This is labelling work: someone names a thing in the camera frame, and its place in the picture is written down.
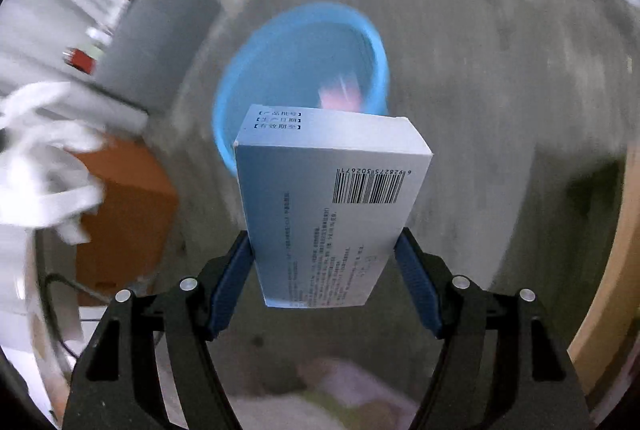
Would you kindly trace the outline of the red can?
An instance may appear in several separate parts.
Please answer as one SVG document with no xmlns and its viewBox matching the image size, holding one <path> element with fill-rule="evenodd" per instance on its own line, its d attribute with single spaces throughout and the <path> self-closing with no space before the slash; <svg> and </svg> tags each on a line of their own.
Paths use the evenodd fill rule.
<svg viewBox="0 0 640 430">
<path fill-rule="evenodd" d="M 77 48 L 70 48 L 63 52 L 63 61 L 71 68 L 84 73 L 91 74 L 96 67 L 96 59 L 88 53 Z"/>
</svg>

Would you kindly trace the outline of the blue mesh trash basket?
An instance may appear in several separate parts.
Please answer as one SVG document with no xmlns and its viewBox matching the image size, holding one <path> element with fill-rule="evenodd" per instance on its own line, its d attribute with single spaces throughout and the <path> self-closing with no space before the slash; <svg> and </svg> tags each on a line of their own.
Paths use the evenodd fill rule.
<svg viewBox="0 0 640 430">
<path fill-rule="evenodd" d="M 254 31 L 224 69 L 213 106 L 214 140 L 228 172 L 236 174 L 233 142 L 250 105 L 318 108 L 320 90 L 341 77 L 355 78 L 361 112 L 387 113 L 385 48 L 360 11 L 311 2 Z"/>
</svg>

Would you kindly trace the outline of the grey cabinet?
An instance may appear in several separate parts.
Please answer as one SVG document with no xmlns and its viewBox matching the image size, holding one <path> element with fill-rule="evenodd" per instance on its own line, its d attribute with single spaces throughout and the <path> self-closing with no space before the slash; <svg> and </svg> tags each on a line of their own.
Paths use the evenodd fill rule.
<svg viewBox="0 0 640 430">
<path fill-rule="evenodd" d="M 94 83 L 145 111 L 167 111 L 220 13 L 218 0 L 134 0 L 96 62 Z"/>
</svg>

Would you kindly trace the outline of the white blue medicine box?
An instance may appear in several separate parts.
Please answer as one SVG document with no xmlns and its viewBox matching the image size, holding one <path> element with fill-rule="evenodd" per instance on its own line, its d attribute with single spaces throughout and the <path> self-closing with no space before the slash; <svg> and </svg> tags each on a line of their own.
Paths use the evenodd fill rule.
<svg viewBox="0 0 640 430">
<path fill-rule="evenodd" d="M 360 307 L 433 153 L 406 117 L 252 105 L 234 141 L 243 211 L 267 307 Z"/>
</svg>

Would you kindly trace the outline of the orange cardboard box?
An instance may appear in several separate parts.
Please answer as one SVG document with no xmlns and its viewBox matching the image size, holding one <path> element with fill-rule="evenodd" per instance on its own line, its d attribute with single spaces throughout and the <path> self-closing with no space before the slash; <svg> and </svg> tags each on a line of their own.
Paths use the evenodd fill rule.
<svg viewBox="0 0 640 430">
<path fill-rule="evenodd" d="M 165 170 L 141 142 L 115 137 L 98 152 L 80 154 L 100 180 L 104 198 L 81 225 L 90 242 L 76 251 L 76 280 L 104 295 L 149 280 L 174 226 L 178 194 Z"/>
</svg>

